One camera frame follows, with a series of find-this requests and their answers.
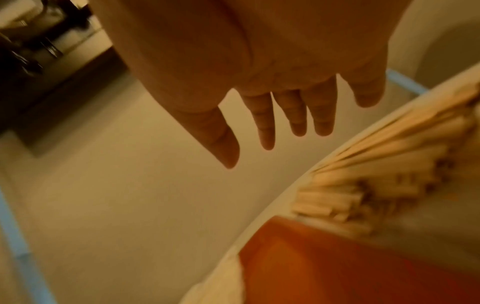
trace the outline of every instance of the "blue trim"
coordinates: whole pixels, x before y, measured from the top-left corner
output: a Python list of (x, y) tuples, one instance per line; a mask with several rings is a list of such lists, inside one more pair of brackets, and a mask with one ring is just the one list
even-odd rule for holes
[(386, 70), (386, 77), (388, 80), (390, 80), (393, 83), (396, 83), (397, 85), (401, 86), (402, 88), (415, 93), (417, 95), (424, 94), (428, 92), (429, 90), (422, 86), (421, 84), (417, 83), (413, 79), (395, 71), (392, 69), (387, 69)]
[(3, 230), (7, 246), (15, 260), (23, 284), (30, 294), (33, 303), (57, 304), (54, 295), (48, 287), (47, 281), (45, 281), (42, 273), (35, 265), (30, 248), (1, 190), (0, 227)]

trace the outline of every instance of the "white wall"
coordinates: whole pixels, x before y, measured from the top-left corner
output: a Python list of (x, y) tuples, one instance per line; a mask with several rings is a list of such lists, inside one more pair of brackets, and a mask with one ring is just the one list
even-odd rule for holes
[[(390, 65), (415, 76), (442, 33), (479, 21), (476, 0), (418, 0), (394, 37)], [(51, 114), (61, 121), (36, 142), (4, 134), (0, 185), (60, 303), (175, 303), (291, 182), (410, 97), (389, 85), (380, 105), (360, 109), (340, 82), (331, 136), (310, 128), (294, 137), (277, 108), (277, 145), (266, 152), (230, 92), (221, 107), (241, 157), (227, 171), (122, 74), (98, 91), (85, 84), (65, 94), (65, 102), (88, 102), (69, 116)], [(0, 255), (0, 300), (22, 302), (1, 245)]]

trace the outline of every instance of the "orange surface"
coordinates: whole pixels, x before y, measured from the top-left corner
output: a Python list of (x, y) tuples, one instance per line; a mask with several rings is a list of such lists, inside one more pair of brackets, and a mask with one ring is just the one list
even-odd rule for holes
[(480, 303), (480, 280), (274, 217), (240, 251), (247, 304)]

